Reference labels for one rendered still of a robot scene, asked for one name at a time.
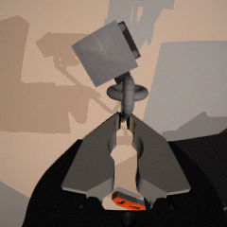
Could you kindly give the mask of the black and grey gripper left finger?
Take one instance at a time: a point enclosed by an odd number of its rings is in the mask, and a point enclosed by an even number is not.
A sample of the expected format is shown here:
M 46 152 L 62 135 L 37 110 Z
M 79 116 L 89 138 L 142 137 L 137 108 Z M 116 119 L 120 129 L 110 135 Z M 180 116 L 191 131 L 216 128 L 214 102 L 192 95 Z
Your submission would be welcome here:
M 121 113 L 78 139 L 57 159 L 35 186 L 22 227 L 40 227 L 57 214 L 86 208 L 88 197 L 103 199 L 114 190 L 116 132 L 121 127 Z

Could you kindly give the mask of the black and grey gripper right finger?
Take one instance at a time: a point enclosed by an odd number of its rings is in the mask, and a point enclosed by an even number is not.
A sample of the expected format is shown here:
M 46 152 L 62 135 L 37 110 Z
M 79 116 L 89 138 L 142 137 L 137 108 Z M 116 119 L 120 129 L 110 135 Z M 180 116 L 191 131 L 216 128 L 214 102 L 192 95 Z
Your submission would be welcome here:
M 166 140 L 134 114 L 127 121 L 137 151 L 137 192 L 146 210 L 158 198 L 166 198 L 168 209 L 192 213 L 212 227 L 227 227 L 218 192 L 204 172 L 173 142 Z

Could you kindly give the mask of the orange spirit level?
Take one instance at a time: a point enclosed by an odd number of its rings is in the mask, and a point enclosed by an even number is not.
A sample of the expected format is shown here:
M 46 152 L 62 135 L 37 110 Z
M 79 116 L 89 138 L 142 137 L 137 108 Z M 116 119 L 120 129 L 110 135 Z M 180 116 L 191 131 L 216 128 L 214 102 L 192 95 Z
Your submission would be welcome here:
M 145 202 L 122 192 L 116 191 L 112 194 L 112 201 L 121 207 L 130 210 L 146 210 Z M 140 207 L 140 208 L 139 208 Z

